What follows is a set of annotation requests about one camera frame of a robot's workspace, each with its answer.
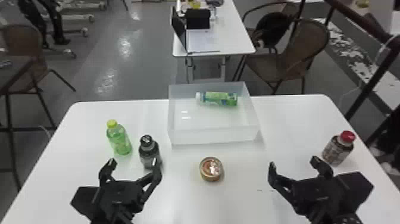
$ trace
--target clear plastic container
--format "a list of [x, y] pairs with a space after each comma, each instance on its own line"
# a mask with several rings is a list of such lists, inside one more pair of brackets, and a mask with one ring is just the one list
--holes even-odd
[[[237, 106], [203, 105], [197, 92], [232, 92]], [[254, 140], [260, 127], [244, 82], [170, 85], [168, 134], [172, 144]]]

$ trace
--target brown bottle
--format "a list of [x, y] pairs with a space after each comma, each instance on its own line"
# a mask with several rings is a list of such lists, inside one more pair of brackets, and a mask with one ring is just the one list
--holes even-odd
[[339, 136], [335, 135], [322, 151], [322, 157], [333, 166], [341, 164], [353, 150], [354, 140], [355, 135], [349, 130], [343, 131]]

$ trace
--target black bottle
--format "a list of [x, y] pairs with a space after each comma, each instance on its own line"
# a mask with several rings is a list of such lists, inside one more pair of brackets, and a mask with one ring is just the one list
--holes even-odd
[[139, 155], [140, 161], [146, 169], [152, 169], [154, 158], [157, 159], [157, 163], [161, 163], [158, 143], [150, 135], [140, 138]]

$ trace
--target can lid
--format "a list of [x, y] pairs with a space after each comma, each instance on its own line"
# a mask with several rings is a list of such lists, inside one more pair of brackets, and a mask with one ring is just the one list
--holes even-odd
[[349, 130], [344, 130], [341, 134], [340, 134], [340, 138], [347, 143], [351, 143], [355, 140], [355, 135], [353, 132], [349, 131]]
[[140, 138], [140, 145], [148, 147], [153, 143], [153, 138], [150, 135], [144, 135]]

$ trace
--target small bottle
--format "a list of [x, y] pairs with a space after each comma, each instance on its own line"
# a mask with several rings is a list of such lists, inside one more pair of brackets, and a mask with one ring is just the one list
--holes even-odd
[[203, 104], [236, 106], [238, 95], [230, 92], [197, 92], [196, 100]]
[[152, 169], [154, 158], [156, 158], [157, 163], [161, 164], [158, 143], [150, 135], [144, 135], [140, 138], [139, 155], [140, 161], [146, 169]]
[[128, 155], [132, 151], [132, 145], [130, 144], [125, 128], [115, 120], [109, 120], [107, 127], [107, 138], [115, 153]]
[[341, 164], [353, 150], [355, 135], [349, 130], [335, 135], [322, 152], [324, 160], [334, 166]]

